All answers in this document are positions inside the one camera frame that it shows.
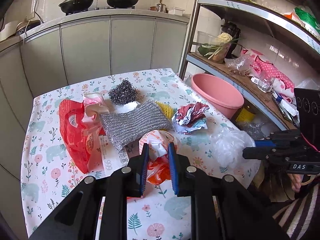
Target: striped clothing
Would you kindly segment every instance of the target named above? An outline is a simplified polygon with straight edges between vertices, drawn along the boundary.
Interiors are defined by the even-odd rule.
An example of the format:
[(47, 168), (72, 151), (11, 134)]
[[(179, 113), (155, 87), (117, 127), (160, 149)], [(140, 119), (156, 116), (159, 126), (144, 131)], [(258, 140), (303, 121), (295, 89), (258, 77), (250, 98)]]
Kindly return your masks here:
[(310, 231), (319, 231), (319, 213), (320, 190), (319, 184), (316, 184), (308, 195), (280, 209), (273, 218), (287, 232), (291, 240), (313, 239), (313, 234), (308, 237), (307, 235), (310, 235)]

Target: orange plastic bag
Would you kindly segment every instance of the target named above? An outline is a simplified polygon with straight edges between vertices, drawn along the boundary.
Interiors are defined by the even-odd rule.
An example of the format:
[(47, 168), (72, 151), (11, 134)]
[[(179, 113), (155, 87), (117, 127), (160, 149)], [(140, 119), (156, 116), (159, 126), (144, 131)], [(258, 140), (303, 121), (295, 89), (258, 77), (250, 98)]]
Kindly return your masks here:
[(154, 185), (159, 185), (167, 179), (171, 179), (168, 160), (168, 144), (173, 142), (176, 151), (180, 146), (180, 141), (172, 134), (153, 130), (146, 133), (139, 141), (139, 152), (141, 154), (143, 144), (149, 145), (149, 162), (147, 181)]

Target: red cable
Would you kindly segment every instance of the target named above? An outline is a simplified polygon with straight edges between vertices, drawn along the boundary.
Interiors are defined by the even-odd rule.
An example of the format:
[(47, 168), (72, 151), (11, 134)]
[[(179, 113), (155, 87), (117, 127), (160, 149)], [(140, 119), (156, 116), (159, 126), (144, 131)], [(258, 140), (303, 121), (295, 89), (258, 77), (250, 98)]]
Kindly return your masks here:
[(308, 145), (310, 145), (313, 149), (315, 149), (317, 152), (320, 152), (316, 146), (312, 145), (301, 133), (301, 136), (303, 137), (303, 139), (306, 141), (306, 143), (308, 143)]

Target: pink polka dot cloth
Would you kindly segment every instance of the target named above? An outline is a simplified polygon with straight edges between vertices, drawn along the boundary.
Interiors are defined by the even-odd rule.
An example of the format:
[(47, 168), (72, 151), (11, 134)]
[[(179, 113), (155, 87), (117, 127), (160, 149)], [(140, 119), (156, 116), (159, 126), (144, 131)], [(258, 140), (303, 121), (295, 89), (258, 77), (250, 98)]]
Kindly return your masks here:
[(285, 74), (279, 71), (275, 65), (259, 51), (243, 48), (241, 53), (252, 57), (253, 62), (250, 66), (256, 72), (256, 77), (259, 77), (262, 70), (266, 71), (268, 76), (275, 78), (272, 88), (289, 103), (292, 102), (294, 98), (294, 83)]

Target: pink bowl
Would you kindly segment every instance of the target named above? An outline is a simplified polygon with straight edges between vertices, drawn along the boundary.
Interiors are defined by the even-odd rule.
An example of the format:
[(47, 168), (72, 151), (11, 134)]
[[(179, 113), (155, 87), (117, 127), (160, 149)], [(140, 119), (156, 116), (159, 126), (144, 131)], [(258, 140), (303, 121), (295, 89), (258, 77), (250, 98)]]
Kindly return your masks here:
[(191, 87), (228, 119), (244, 104), (243, 96), (234, 86), (210, 74), (195, 74)]

